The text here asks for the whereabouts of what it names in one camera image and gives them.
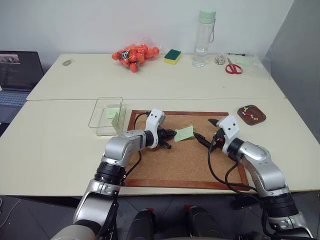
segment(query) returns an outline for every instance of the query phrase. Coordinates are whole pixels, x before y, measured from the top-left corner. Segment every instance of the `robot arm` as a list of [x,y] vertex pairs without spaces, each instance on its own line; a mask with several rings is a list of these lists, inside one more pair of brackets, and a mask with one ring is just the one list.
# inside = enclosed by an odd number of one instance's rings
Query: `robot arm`
[[165,118],[163,111],[153,109],[145,131],[125,131],[108,141],[94,179],[89,182],[75,211],[73,225],[62,229],[52,240],[94,240],[115,233],[117,196],[126,177],[126,167],[133,153],[158,145],[161,141],[158,127]]
[[312,238],[306,220],[291,196],[285,177],[273,163],[269,151],[237,138],[239,127],[232,115],[218,121],[216,125],[223,130],[225,138],[222,151],[249,171],[271,228],[281,236]]

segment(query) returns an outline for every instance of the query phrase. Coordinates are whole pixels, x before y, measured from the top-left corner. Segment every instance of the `white table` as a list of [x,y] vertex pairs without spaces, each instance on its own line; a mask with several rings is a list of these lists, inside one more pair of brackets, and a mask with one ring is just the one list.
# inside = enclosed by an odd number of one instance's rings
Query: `white table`
[[[94,177],[109,136],[88,127],[94,100],[28,101],[0,138],[0,194],[81,196]],[[320,145],[285,98],[125,100],[133,109],[229,112],[239,138],[266,147],[292,191],[320,189]],[[246,125],[237,110],[258,106],[266,120]],[[230,193],[227,190],[122,187],[121,195]]]
[[[229,56],[232,61],[242,56]],[[146,60],[136,73],[125,69],[111,54],[62,54],[27,98],[28,100],[124,99],[234,99],[284,98],[264,67],[243,66],[243,74],[228,74],[208,56],[204,67],[192,66],[192,55],[176,65],[163,55]],[[64,66],[63,62],[72,63]],[[261,64],[257,57],[248,57]]]

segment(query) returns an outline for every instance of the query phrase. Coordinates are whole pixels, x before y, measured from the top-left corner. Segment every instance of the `bottle cap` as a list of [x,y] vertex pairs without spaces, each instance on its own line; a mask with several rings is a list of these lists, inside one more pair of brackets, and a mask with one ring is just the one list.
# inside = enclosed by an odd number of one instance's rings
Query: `bottle cap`
[[212,8],[200,9],[199,22],[202,24],[212,24],[216,18],[216,10]]

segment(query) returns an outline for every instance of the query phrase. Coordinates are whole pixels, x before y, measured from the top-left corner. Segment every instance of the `black cable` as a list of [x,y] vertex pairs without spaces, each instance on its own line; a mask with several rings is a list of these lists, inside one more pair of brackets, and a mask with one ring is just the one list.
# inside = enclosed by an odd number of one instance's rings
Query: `black cable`
[[[214,172],[214,170],[213,170],[213,168],[212,168],[212,165],[211,165],[211,160],[210,160],[211,152],[212,152],[213,149],[216,149],[216,148],[217,148],[217,146],[214,145],[215,141],[216,141],[215,139],[212,140],[212,142],[211,142],[211,144],[210,144],[209,151],[208,151],[208,165],[209,165],[209,169],[210,169],[210,172],[211,172],[211,174],[213,175],[213,177],[214,177],[215,179],[217,179],[220,183],[227,185],[227,183],[226,183],[225,181],[221,180],[221,179],[215,174],[215,172]],[[241,184],[241,183],[229,183],[229,185],[230,185],[230,186],[235,186],[235,187],[242,187],[242,188],[252,189],[252,190],[254,190],[254,191],[257,191],[257,189],[256,189],[255,187],[249,186],[249,185],[245,185],[245,184]]]
[[235,164],[226,172],[226,174],[225,174],[225,176],[224,176],[224,181],[225,181],[227,187],[228,187],[230,190],[234,191],[235,193],[237,193],[237,194],[242,194],[242,195],[245,195],[245,196],[250,197],[250,198],[252,198],[252,199],[255,199],[258,203],[261,204],[261,200],[260,200],[258,197],[254,196],[254,195],[251,195],[251,194],[249,194],[249,193],[245,193],[245,192],[242,192],[242,191],[238,191],[238,190],[234,189],[234,188],[231,186],[231,183],[228,182],[229,174],[238,166],[238,164],[239,164],[239,162],[236,161]]
[[142,155],[141,155],[141,151],[138,151],[139,153],[139,160],[130,168],[130,170],[125,174],[125,178],[128,177],[128,175],[135,169],[136,166],[138,166],[138,164],[141,162],[141,158],[142,158]]
[[137,123],[138,118],[141,117],[142,115],[147,115],[148,116],[149,114],[150,114],[149,111],[146,111],[146,112],[138,114],[138,116],[135,117],[135,120],[134,120],[134,123],[133,123],[133,130],[136,129],[136,123]]
[[[138,114],[138,116],[135,117],[135,120],[134,120],[134,123],[133,123],[133,130],[136,129],[136,123],[137,123],[137,120],[139,117],[141,117],[142,115],[149,115],[150,112],[149,111],[146,111],[146,112],[143,112],[143,113],[140,113]],[[136,168],[136,166],[138,166],[138,164],[141,162],[141,159],[142,159],[142,154],[141,154],[141,151],[138,151],[139,153],[139,160],[129,169],[128,172],[125,173],[125,178],[128,177],[128,175]]]

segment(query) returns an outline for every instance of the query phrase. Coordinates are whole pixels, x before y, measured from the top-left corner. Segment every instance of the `transparent container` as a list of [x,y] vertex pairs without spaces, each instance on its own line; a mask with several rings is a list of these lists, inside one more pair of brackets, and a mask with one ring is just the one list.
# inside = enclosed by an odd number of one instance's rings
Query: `transparent container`
[[99,97],[89,121],[97,136],[110,136],[122,133],[126,108],[122,97]]
[[204,8],[200,10],[198,29],[196,32],[192,65],[199,68],[206,64],[209,43],[214,40],[216,10]]
[[226,55],[224,53],[217,53],[213,59],[215,64],[224,65],[226,63]]

